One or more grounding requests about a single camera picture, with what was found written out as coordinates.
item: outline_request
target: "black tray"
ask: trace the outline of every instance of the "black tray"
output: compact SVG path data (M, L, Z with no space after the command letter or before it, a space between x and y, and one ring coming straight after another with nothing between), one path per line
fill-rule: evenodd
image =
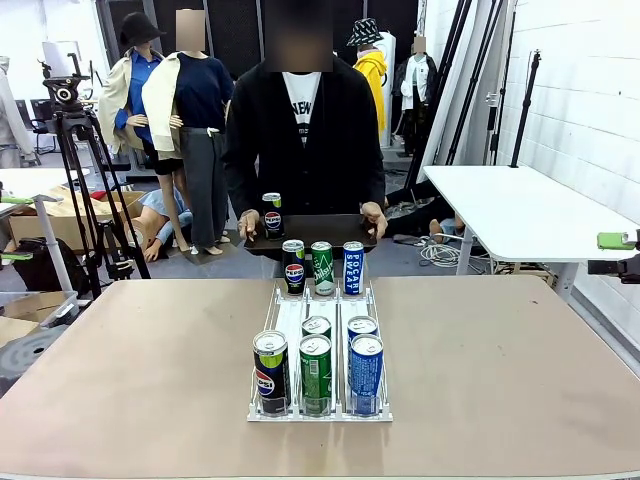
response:
M362 243L365 252L373 250L377 240L367 233L370 228L362 215L290 215L284 217L284 238L268 240L260 224L254 241L247 240L244 247L253 255L279 257L282 255L282 243L287 240L302 240L307 253L311 252L313 243L325 241L333 245L333 257L340 258L342 246L351 241Z

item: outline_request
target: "hand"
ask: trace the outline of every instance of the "hand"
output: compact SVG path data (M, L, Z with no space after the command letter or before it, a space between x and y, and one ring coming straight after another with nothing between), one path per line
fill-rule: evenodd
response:
M380 240L384 233L387 231L387 219L382 213L382 209L380 205L375 202L367 202L362 205L362 215L364 218L368 220L370 223L374 225L374 228L369 229L369 235L371 237L376 237Z
M260 221L260 214L255 210L247 210L240 216L238 221L238 232L240 238L253 242L256 236L256 225Z
M127 125L132 127L146 127L149 125L149 120L146 115L131 115L127 118Z
M171 126L171 128L180 128L183 125L182 119L178 115L171 115L169 117L169 126Z
M144 260L147 263L155 262L158 259L158 255L160 254L160 247L162 246L162 242L157 238L151 244L149 248L147 248L144 252Z

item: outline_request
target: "pepsi logo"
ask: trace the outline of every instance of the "pepsi logo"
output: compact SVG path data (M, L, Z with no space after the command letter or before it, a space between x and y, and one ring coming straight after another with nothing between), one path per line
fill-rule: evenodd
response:
M258 392L263 397L267 397L273 393L276 384L271 377L261 372L260 370L256 370L256 382L258 383Z
M289 265L284 274L291 283L300 283L304 280L304 267L297 264Z
M280 228L282 217L278 212L269 212L264 216L264 223L269 229Z

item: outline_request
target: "can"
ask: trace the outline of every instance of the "can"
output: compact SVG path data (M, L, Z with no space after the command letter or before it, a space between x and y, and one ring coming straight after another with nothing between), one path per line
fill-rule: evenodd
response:
M284 237L284 220L282 218L282 196L279 193L262 195L262 213L264 214L264 231L269 240Z
M302 322L302 336L323 335L331 340L331 322L326 317L314 316Z
M289 295L304 292L304 242L287 240L282 244L282 266Z
M313 277L318 295L331 295L336 291L332 248L329 242L316 242L311 245Z
M300 372L304 413L312 417L331 412L331 340L309 335L300 342Z
M351 406L355 415L378 414L378 390L383 368L382 340L358 335L351 344Z
M378 335L378 322L366 315L359 315L347 321L347 378L351 381L351 343L358 335Z
M291 405L288 347L286 337L275 330L265 330L253 339L256 385L262 411L268 416L286 415Z
M360 295L364 284L364 246L360 242L344 244L344 293Z

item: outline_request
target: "white t-shirt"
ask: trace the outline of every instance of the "white t-shirt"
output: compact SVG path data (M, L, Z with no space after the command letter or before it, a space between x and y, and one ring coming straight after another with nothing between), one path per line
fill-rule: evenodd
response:
M289 92L291 107L296 116L300 140L305 146L309 136L309 124L311 123L313 104L316 101L321 75L320 72L307 73L305 75L282 72L284 83Z

